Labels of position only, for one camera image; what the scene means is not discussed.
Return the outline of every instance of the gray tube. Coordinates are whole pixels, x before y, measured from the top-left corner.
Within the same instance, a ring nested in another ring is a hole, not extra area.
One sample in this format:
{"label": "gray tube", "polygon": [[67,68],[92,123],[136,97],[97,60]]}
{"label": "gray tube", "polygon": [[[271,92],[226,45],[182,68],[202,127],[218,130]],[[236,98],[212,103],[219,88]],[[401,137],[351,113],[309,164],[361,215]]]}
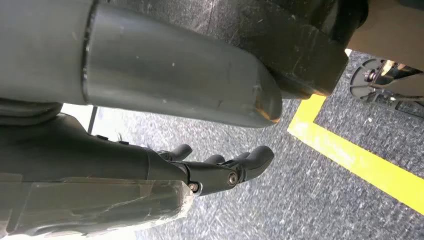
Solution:
{"label": "gray tube", "polygon": [[0,98],[86,104],[82,59],[92,0],[0,0]]}
{"label": "gray tube", "polygon": [[110,5],[97,7],[86,64],[94,105],[246,127],[281,114],[280,90],[253,55]]}

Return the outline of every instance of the yellow tape line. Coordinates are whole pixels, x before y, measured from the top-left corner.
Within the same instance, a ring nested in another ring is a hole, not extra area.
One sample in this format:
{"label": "yellow tape line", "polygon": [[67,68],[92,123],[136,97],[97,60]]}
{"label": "yellow tape line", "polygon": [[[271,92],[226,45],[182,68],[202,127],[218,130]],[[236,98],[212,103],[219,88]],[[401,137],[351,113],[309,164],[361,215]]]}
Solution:
{"label": "yellow tape line", "polygon": [[325,97],[303,100],[287,131],[360,178],[424,215],[424,179],[314,123]]}

